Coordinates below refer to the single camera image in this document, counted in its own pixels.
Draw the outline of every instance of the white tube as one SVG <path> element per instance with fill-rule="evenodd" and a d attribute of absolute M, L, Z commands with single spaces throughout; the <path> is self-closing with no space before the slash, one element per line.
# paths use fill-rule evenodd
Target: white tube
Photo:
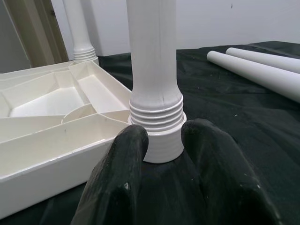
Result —
<path fill-rule="evenodd" d="M 149 135 L 144 161 L 178 157 L 186 117 L 176 80 L 176 1 L 127 0 L 133 91 L 129 122 Z"/>
<path fill-rule="evenodd" d="M 299 59 L 247 51 L 237 48 L 228 48 L 226 54 L 300 74 Z"/>
<path fill-rule="evenodd" d="M 211 51 L 207 60 L 300 103 L 297 73 Z"/>
<path fill-rule="evenodd" d="M 81 1 L 64 0 L 64 5 L 74 42 L 75 62 L 85 62 L 90 60 L 95 60 L 95 62 L 97 62 L 95 49 L 90 43 Z"/>

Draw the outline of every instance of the white pipe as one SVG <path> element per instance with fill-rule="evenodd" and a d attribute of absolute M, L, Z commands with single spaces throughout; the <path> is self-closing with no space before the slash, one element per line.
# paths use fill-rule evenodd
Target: white pipe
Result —
<path fill-rule="evenodd" d="M 74 42 L 75 62 L 90 60 L 97 62 L 95 49 L 90 43 L 90 37 L 86 27 L 81 1 L 64 0 L 64 5 Z"/>
<path fill-rule="evenodd" d="M 228 48 L 226 54 L 300 74 L 299 59 L 247 51 L 237 48 Z"/>
<path fill-rule="evenodd" d="M 149 135 L 144 161 L 178 157 L 186 117 L 176 80 L 176 1 L 127 0 L 133 91 L 129 122 Z"/>
<path fill-rule="evenodd" d="M 207 60 L 300 103 L 297 73 L 211 51 Z"/>

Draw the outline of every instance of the white wall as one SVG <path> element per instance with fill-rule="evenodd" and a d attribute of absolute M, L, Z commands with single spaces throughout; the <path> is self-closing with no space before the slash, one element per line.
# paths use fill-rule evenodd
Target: white wall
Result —
<path fill-rule="evenodd" d="M 52 4 L 71 55 L 62 1 Z M 82 0 L 82 5 L 97 55 L 130 52 L 126 0 Z M 299 12 L 299 0 L 177 0 L 177 48 L 271 40 L 300 43 Z"/>
<path fill-rule="evenodd" d="M 6 5 L 0 0 L 0 73 L 30 68 Z"/>

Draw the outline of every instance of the white cylinder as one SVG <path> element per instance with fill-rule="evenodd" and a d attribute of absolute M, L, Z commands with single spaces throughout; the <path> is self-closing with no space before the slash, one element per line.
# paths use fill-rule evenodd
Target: white cylinder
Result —
<path fill-rule="evenodd" d="M 300 103 L 297 73 L 211 51 L 207 60 Z"/>
<path fill-rule="evenodd" d="M 226 54 L 300 74 L 299 59 L 260 52 L 253 52 L 237 48 L 228 48 Z"/>
<path fill-rule="evenodd" d="M 81 1 L 64 0 L 64 5 L 74 42 L 75 62 L 96 60 L 97 56 L 94 47 L 90 43 Z"/>
<path fill-rule="evenodd" d="M 183 151 L 186 117 L 176 79 L 176 1 L 127 0 L 133 91 L 129 122 L 149 134 L 144 161 L 164 163 Z"/>

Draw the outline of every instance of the column base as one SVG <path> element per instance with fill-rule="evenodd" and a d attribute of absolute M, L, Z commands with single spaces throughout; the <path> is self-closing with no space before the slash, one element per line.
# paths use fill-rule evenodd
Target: column base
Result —
<path fill-rule="evenodd" d="M 144 158 L 148 163 L 166 163 L 176 159 L 183 152 L 181 127 L 187 121 L 183 113 L 182 122 L 176 127 L 161 132 L 148 132 L 149 146 Z"/>

